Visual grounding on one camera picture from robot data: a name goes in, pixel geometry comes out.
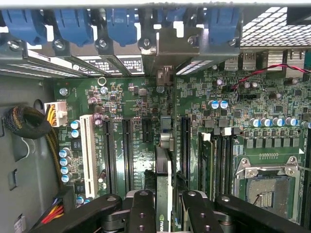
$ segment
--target pci slot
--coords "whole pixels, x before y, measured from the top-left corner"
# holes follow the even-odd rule
[[[180,122],[180,137],[181,137],[181,146],[180,146],[180,155],[182,162],[182,172],[186,178],[187,187],[189,187],[190,180],[190,137],[191,137],[191,119],[190,117],[183,116],[181,117]]]
[[[93,116],[81,116],[80,124],[86,197],[95,198],[98,192],[98,185]]]
[[[113,140],[113,121],[112,119],[103,120],[103,142],[106,167],[107,193],[117,193],[117,170],[116,155]]]
[[[142,124],[142,142],[152,142],[152,123],[150,118],[141,119]]]
[[[123,154],[126,192],[134,189],[134,168],[133,168],[133,128],[130,118],[122,120],[123,129]]]

